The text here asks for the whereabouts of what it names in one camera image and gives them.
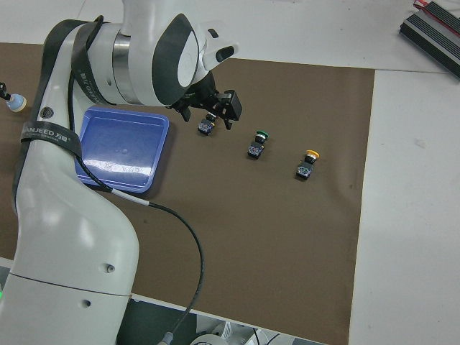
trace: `black strap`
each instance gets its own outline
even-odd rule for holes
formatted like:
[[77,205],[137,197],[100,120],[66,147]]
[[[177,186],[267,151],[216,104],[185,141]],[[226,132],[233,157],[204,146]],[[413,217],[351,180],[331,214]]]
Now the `black strap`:
[[72,50],[72,74],[93,103],[103,105],[115,105],[108,102],[101,94],[94,79],[93,70],[89,62],[88,49],[98,34],[104,18],[99,16],[96,21],[84,24],[77,32]]
[[22,127],[21,142],[45,140],[81,157],[80,138],[75,132],[46,121],[28,121]]

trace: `blue tray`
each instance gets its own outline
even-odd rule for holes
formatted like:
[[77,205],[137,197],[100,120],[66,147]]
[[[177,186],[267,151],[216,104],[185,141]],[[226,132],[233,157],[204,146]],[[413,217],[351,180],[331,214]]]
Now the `blue tray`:
[[[90,108],[83,117],[83,161],[107,185],[143,193],[150,188],[165,143],[169,120],[163,115]],[[96,185],[75,161],[83,183]]]

